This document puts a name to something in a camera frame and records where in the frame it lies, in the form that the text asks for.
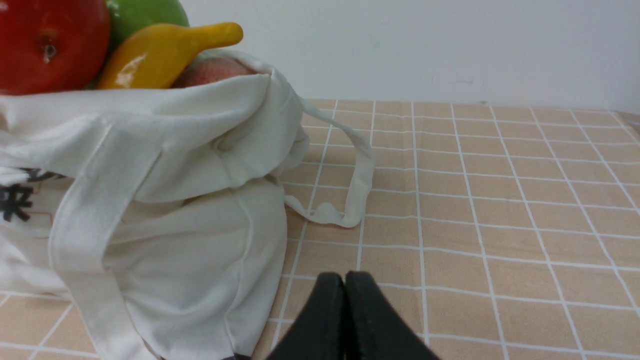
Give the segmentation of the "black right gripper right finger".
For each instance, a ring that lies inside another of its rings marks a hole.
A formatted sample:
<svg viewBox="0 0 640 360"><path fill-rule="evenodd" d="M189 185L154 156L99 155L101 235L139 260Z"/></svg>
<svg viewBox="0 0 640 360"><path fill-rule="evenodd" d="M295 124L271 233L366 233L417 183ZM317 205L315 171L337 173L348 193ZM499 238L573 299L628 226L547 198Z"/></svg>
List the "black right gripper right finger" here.
<svg viewBox="0 0 640 360"><path fill-rule="evenodd" d="M396 312L370 273L348 272L345 290L350 310L343 331L346 360L438 360Z"/></svg>

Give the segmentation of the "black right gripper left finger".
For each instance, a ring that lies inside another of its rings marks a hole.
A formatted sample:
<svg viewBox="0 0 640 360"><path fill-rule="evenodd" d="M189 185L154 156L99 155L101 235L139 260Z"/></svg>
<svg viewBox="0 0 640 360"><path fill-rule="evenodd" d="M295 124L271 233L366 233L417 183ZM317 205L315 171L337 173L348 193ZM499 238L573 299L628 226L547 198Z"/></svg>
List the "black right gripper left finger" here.
<svg viewBox="0 0 640 360"><path fill-rule="evenodd" d="M345 296L339 274L319 274L304 307L268 360L342 360Z"/></svg>

